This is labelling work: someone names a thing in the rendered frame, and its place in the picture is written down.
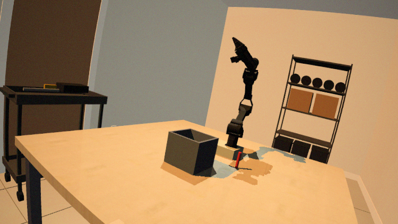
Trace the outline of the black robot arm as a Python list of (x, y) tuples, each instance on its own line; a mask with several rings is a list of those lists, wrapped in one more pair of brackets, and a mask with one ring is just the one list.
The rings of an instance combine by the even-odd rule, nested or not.
[[(235, 57), (231, 57), (231, 63), (239, 63), (239, 61), (243, 62), (242, 57), (239, 55)], [(254, 84), (254, 81), (256, 81), (257, 76), (258, 76), (258, 70), (256, 70), (257, 66), (259, 65), (259, 60), (257, 58), (253, 58), (247, 63), (245, 63), (246, 67), (243, 73), (243, 82), (245, 83), (245, 94), (244, 94), (244, 99), (250, 100), (252, 106), (248, 105), (243, 105), (241, 104), (241, 101), (239, 103), (239, 112), (238, 116), (236, 119), (232, 119), (230, 124), (228, 124), (227, 127), (227, 133), (229, 135), (228, 137), (228, 142), (225, 144), (229, 147), (236, 148), (238, 138), (243, 137), (243, 121), (246, 116), (249, 116), (250, 113), (252, 113), (252, 108), (253, 108), (253, 102), (252, 102), (252, 86)], [(248, 71), (248, 72), (247, 72)]]

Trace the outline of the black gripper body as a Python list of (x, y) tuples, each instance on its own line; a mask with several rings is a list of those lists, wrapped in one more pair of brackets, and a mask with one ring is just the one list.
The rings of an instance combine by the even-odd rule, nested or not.
[(240, 55), (241, 57), (242, 57), (242, 59), (243, 59), (243, 63), (245, 64), (245, 63), (247, 63), (248, 61), (250, 61), (251, 59), (253, 59), (252, 58), (252, 56), (251, 56), (251, 54), (249, 53), (249, 51), (247, 50), (247, 47), (246, 46), (243, 46), (243, 47), (241, 47), (241, 48), (238, 48), (236, 51), (235, 51), (235, 53), (236, 53), (236, 55)]

